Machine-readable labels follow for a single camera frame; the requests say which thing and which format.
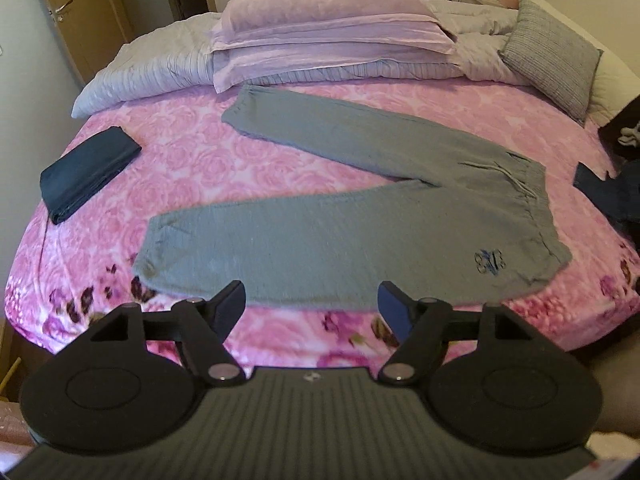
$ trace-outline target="door handle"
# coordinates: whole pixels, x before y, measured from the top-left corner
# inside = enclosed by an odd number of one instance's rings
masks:
[[[56,10],[50,10],[49,14],[51,16],[53,16],[53,18],[57,21],[57,22],[63,22],[65,20],[65,17],[62,16],[62,13],[65,11],[65,9],[71,5],[74,2],[74,0],[69,0],[66,4],[64,4],[63,6],[58,7]]]
[[[62,12],[63,10],[65,10],[69,5],[71,5],[74,2],[74,0],[69,0],[66,4],[64,4],[61,7],[58,7],[56,10],[53,11],[54,14],[60,14],[60,12]]]

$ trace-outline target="pink rose pattern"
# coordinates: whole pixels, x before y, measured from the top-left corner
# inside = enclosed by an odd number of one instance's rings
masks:
[[[590,343],[640,310],[634,290],[640,259],[572,187],[578,161],[600,176],[612,169],[593,123],[581,128],[531,88],[463,79],[289,88],[439,121],[545,164],[556,227],[574,259],[539,294],[508,305],[562,348]],[[239,135],[220,122],[236,94],[191,88],[123,104],[86,122],[68,150],[119,125],[142,145],[142,155],[63,224],[52,225],[44,205],[37,206],[5,291],[6,315],[19,333],[57,352],[121,303],[137,301],[145,311],[168,309],[178,298],[146,288],[131,272],[146,224],[156,214],[388,182]],[[226,346],[248,370],[255,365],[364,365],[376,372],[397,342],[374,313],[250,305]],[[473,347],[472,342],[452,344],[448,358]],[[177,360],[172,344],[153,342],[149,348]]]

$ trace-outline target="metal screw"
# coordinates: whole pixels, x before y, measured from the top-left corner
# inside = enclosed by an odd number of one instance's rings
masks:
[[[394,381],[405,381],[415,374],[415,369],[405,363],[391,363],[382,368],[382,373]]]
[[[302,376],[302,378],[308,383],[315,383],[316,381],[322,379],[322,375],[320,375],[318,372],[307,372]]]
[[[219,381],[229,381],[238,377],[240,368],[231,363],[218,363],[209,368],[209,377]]]

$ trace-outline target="embroidered logo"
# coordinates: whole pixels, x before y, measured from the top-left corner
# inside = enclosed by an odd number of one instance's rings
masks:
[[[478,272],[480,274],[490,272],[494,276],[498,275],[500,269],[504,269],[507,266],[502,259],[500,251],[487,251],[484,249],[476,253],[476,264],[478,264]]]

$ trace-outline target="white duvet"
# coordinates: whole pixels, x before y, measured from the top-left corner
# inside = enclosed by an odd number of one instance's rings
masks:
[[[517,10],[425,0],[443,28],[457,35],[456,51],[446,63],[397,64],[379,60],[358,66],[298,70],[267,75],[258,84],[363,77],[443,79],[461,77],[527,85],[498,56],[513,30]],[[72,116],[89,117],[121,102],[197,85],[213,85],[210,32],[220,14],[208,12],[159,28],[124,45],[116,58],[84,87]]]

